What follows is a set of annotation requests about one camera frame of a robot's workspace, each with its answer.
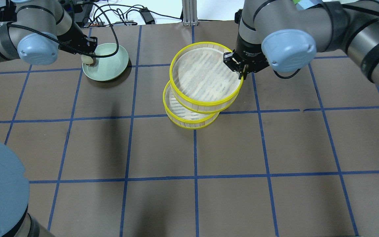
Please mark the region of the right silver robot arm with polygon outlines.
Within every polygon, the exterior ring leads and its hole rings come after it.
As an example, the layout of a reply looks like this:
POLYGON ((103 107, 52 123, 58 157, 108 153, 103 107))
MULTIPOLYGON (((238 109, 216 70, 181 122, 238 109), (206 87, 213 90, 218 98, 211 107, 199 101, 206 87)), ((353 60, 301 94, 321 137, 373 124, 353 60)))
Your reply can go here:
POLYGON ((301 6, 292 0, 246 0, 236 12, 236 48, 223 62, 241 76, 271 66, 297 72, 317 53, 342 50, 379 86, 379 0, 301 6))

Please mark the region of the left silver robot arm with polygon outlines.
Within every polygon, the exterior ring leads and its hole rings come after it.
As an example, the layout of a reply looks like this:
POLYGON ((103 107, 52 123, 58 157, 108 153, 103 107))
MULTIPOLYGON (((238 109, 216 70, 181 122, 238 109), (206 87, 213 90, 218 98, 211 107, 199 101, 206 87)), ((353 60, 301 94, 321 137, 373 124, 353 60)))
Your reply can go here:
MULTIPOLYGON (((46 66, 58 50, 93 57, 97 38, 86 36, 57 0, 14 0, 15 21, 0 22, 0 63, 21 59, 46 66)), ((28 212, 30 185, 19 157, 0 142, 0 237, 51 237, 28 212)))

